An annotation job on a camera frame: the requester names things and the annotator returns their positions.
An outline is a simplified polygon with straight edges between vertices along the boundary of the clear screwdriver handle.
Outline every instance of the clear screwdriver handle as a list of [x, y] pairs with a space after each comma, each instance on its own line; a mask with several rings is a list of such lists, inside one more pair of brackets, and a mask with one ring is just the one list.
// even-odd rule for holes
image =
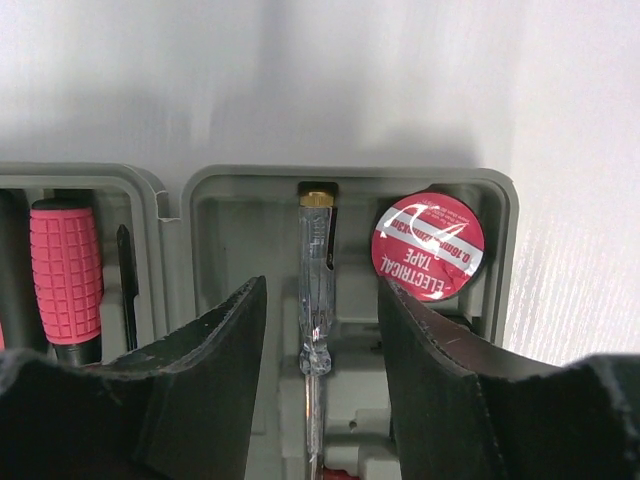
[[330, 206], [301, 206], [299, 322], [302, 331], [300, 369], [305, 375], [331, 371], [327, 337], [335, 316], [335, 274], [329, 258], [333, 197], [313, 203]]

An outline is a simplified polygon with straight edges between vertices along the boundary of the round sticker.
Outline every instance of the round sticker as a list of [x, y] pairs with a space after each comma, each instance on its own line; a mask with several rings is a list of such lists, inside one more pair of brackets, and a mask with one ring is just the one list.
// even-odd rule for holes
[[423, 302], [455, 295], [478, 271], [484, 234], [471, 209], [442, 193], [417, 193], [382, 216], [371, 254], [378, 275]]

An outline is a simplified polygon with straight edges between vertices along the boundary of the tool case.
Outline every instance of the tool case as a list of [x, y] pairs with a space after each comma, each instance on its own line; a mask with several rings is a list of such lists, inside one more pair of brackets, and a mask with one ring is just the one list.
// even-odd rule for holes
[[0, 188], [32, 203], [50, 189], [91, 190], [103, 258], [103, 361], [125, 353], [116, 248], [133, 237], [139, 295], [138, 346], [183, 326], [247, 279], [267, 279], [267, 327], [246, 477], [303, 478], [304, 378], [298, 368], [298, 184], [336, 182], [336, 324], [329, 348], [325, 464], [365, 480], [400, 479], [370, 256], [375, 223], [397, 199], [427, 188], [463, 201], [485, 234], [482, 268], [458, 295], [431, 303], [501, 345], [518, 202], [511, 181], [486, 169], [212, 166], [196, 173], [169, 214], [168, 193], [150, 172], [119, 164], [4, 163]]

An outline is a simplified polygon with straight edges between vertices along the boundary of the red object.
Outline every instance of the red object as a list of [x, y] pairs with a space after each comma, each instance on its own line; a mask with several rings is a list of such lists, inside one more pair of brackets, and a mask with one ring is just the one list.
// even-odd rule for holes
[[324, 469], [324, 480], [358, 480], [358, 477], [352, 477], [344, 470], [329, 470]]
[[40, 315], [54, 345], [100, 335], [102, 265], [91, 208], [54, 200], [31, 211], [31, 257]]
[[456, 198], [424, 192], [403, 198], [382, 216], [373, 236], [373, 264], [423, 302], [457, 294], [480, 267], [484, 234]]

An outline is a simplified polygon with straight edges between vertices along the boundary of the white stripe on label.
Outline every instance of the white stripe on label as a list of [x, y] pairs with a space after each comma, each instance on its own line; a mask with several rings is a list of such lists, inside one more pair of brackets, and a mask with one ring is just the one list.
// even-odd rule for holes
[[[394, 220], [398, 220], [399, 222], [408, 225], [410, 231], [404, 232], [393, 227], [392, 223]], [[376, 231], [380, 232], [380, 235], [383, 238], [385, 235], [393, 237], [412, 247], [427, 251], [433, 254], [436, 258], [442, 258], [447, 263], [450, 263], [454, 267], [462, 270], [465, 274], [472, 276], [480, 266], [483, 252], [470, 243], [455, 236], [456, 233], [460, 231], [461, 227], [462, 225], [453, 225], [449, 231], [446, 231], [420, 220], [417, 215], [409, 215], [397, 208], [390, 208], [378, 222]], [[424, 237], [424, 235], [418, 235], [417, 232], [419, 231], [424, 232], [430, 238], [421, 238]], [[451, 251], [441, 248], [442, 243], [448, 243], [451, 245], [452, 250], [455, 251], [455, 249], [457, 249], [462, 252], [462, 255], [453, 255]], [[468, 254], [470, 257], [468, 263], [463, 261], [465, 256], [464, 254]]]

